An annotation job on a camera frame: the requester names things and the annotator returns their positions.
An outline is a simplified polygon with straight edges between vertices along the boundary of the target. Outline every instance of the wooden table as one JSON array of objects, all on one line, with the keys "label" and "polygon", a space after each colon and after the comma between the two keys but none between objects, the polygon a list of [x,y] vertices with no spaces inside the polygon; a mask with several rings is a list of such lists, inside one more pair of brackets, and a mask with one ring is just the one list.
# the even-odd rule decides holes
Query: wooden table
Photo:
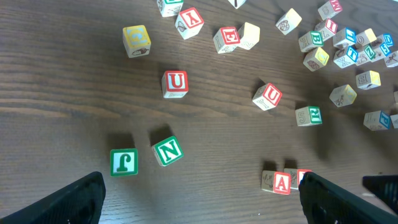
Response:
[{"label": "wooden table", "polygon": [[[183,40],[175,17],[161,18],[154,0],[2,0],[0,4],[0,217],[92,171],[106,184],[103,223],[306,223],[299,193],[260,189],[263,169],[285,164],[317,174],[365,198],[364,175],[398,170],[397,131],[371,132],[364,114],[396,113],[397,69],[384,62],[340,69],[331,60],[310,72],[298,38],[320,22],[323,1],[185,0],[205,20]],[[341,0],[342,29],[373,28],[398,42],[398,3]],[[275,27],[294,8],[303,18],[284,36]],[[244,22],[261,28],[250,51],[217,54],[212,37]],[[122,28],[144,24],[151,53],[128,59]],[[328,40],[324,49],[332,56]],[[166,70],[186,70],[190,92],[162,97]],[[375,70],[382,87],[362,91],[354,76]],[[251,97],[263,82],[283,92],[263,112]],[[355,103],[337,108],[328,96],[350,84]],[[299,128],[294,109],[314,105],[323,125]],[[185,157],[161,167],[150,139],[170,128]],[[109,151],[136,146],[139,174],[109,176]],[[376,199],[365,198],[381,205]]]}]

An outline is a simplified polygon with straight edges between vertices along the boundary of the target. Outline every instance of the wooden alphabet block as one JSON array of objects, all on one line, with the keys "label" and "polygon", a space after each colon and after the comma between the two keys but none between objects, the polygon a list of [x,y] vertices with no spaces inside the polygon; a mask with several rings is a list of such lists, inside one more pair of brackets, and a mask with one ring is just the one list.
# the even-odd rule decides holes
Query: wooden alphabet block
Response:
[{"label": "wooden alphabet block", "polygon": [[354,45],[356,43],[355,31],[350,28],[344,28],[333,36],[333,46],[338,49],[344,49],[347,46]]},{"label": "wooden alphabet block", "polygon": [[129,58],[149,55],[151,42],[145,26],[123,28],[123,44]]},{"label": "wooden alphabet block", "polygon": [[303,64],[311,71],[314,72],[328,63],[329,55],[320,47],[309,52],[305,58]]},{"label": "wooden alphabet block", "polygon": [[351,46],[343,50],[338,50],[333,58],[333,62],[340,68],[354,65],[358,61],[358,52]]},{"label": "wooden alphabet block", "polygon": [[314,30],[322,34],[322,40],[325,42],[336,35],[337,23],[333,22],[331,19],[326,19],[316,25]]},{"label": "wooden alphabet block", "polygon": [[362,90],[370,90],[381,86],[380,74],[374,71],[367,71],[355,77],[356,86]]},{"label": "wooden alphabet block", "polygon": [[296,111],[297,126],[322,124],[321,110],[317,106],[307,106]]},{"label": "wooden alphabet block", "polygon": [[375,111],[365,114],[363,125],[371,131],[390,129],[390,116],[383,111]]},{"label": "wooden alphabet block", "polygon": [[325,20],[327,18],[331,19],[342,10],[343,7],[340,5],[338,0],[329,0],[318,9],[318,12],[319,15],[321,15],[322,20]]},{"label": "wooden alphabet block", "polygon": [[175,21],[175,28],[181,34],[184,40],[199,34],[205,21],[201,18],[199,12],[194,8],[184,10],[178,14]]},{"label": "wooden alphabet block", "polygon": [[180,143],[175,136],[154,144],[152,150],[161,166],[168,166],[184,156]]},{"label": "wooden alphabet block", "polygon": [[301,16],[294,9],[289,9],[289,11],[278,20],[276,27],[286,35],[294,30],[300,24],[301,20]]},{"label": "wooden alphabet block", "polygon": [[309,52],[316,47],[323,47],[322,34],[317,31],[310,31],[298,39],[301,52]]},{"label": "wooden alphabet block", "polygon": [[241,44],[239,47],[250,50],[260,41],[260,27],[245,22],[238,30]]},{"label": "wooden alphabet block", "polygon": [[111,150],[111,177],[138,174],[137,149]]},{"label": "wooden alphabet block", "polygon": [[329,99],[337,106],[348,106],[352,105],[356,99],[356,92],[354,89],[350,87],[350,85],[343,85],[338,88],[335,88],[330,96]]},{"label": "wooden alphabet block", "polygon": [[253,103],[263,111],[275,108],[282,98],[282,92],[273,84],[268,83],[260,87],[253,97]]},{"label": "wooden alphabet block", "polygon": [[221,28],[213,38],[217,53],[230,53],[241,43],[235,27]]},{"label": "wooden alphabet block", "polygon": [[178,15],[183,4],[184,0],[157,0],[157,7],[163,17]]},{"label": "wooden alphabet block", "polygon": [[184,71],[166,71],[162,78],[164,98],[183,98],[188,93],[188,76]]}]

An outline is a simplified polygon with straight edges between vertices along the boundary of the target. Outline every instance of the letter block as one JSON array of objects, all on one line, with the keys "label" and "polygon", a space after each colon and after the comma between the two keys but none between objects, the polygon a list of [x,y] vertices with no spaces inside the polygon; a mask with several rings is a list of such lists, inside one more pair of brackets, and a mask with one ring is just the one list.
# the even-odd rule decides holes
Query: letter block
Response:
[{"label": "letter block", "polygon": [[221,28],[213,38],[217,53],[230,53],[240,45],[241,39],[235,27]]},{"label": "letter block", "polygon": [[322,124],[321,110],[317,106],[307,106],[296,111],[297,126]]},{"label": "letter block", "polygon": [[337,107],[342,107],[352,105],[355,101],[356,96],[356,92],[354,91],[354,89],[351,88],[350,85],[343,85],[335,88],[331,92],[329,99]]},{"label": "letter block", "polygon": [[314,72],[328,63],[329,55],[320,47],[309,52],[305,58],[303,64],[311,71]]},{"label": "letter block", "polygon": [[123,44],[129,58],[149,55],[151,43],[145,26],[123,28]]},{"label": "letter block", "polygon": [[111,150],[111,177],[138,174],[137,149]]},{"label": "letter block", "polygon": [[327,18],[331,19],[342,10],[343,7],[340,5],[338,0],[329,0],[318,9],[318,12],[319,15],[321,15],[322,20],[325,20]]},{"label": "letter block", "polygon": [[178,143],[175,136],[154,144],[152,150],[161,166],[168,166],[184,156],[180,143]]},{"label": "letter block", "polygon": [[316,47],[323,47],[322,34],[317,31],[310,31],[298,39],[301,52],[310,52]]},{"label": "letter block", "polygon": [[365,114],[363,125],[371,131],[390,129],[390,116],[383,111],[375,111]]},{"label": "letter block", "polygon": [[188,76],[184,71],[166,71],[162,78],[164,98],[183,98],[189,90]]},{"label": "letter block", "polygon": [[294,9],[289,9],[289,11],[278,20],[276,27],[286,35],[294,30],[300,24],[301,20],[301,16]]},{"label": "letter block", "polygon": [[326,19],[316,25],[314,30],[322,34],[322,40],[325,42],[329,38],[332,38],[334,35],[336,35],[337,24],[331,19]]},{"label": "letter block", "polygon": [[253,103],[263,111],[275,108],[282,98],[282,92],[273,84],[268,83],[260,87],[253,97]]},{"label": "letter block", "polygon": [[163,17],[178,15],[183,4],[184,0],[157,0],[157,7]]},{"label": "letter block", "polygon": [[354,45],[356,43],[355,31],[350,28],[344,28],[333,36],[333,46],[338,49],[344,49],[347,46]]},{"label": "letter block", "polygon": [[356,86],[362,90],[370,90],[381,86],[380,74],[374,71],[367,71],[355,77]]},{"label": "letter block", "polygon": [[181,34],[184,40],[199,34],[205,21],[201,18],[199,12],[194,8],[184,10],[178,14],[175,21],[175,28]]},{"label": "letter block", "polygon": [[239,47],[250,50],[260,41],[260,27],[245,22],[238,30],[241,44]]}]

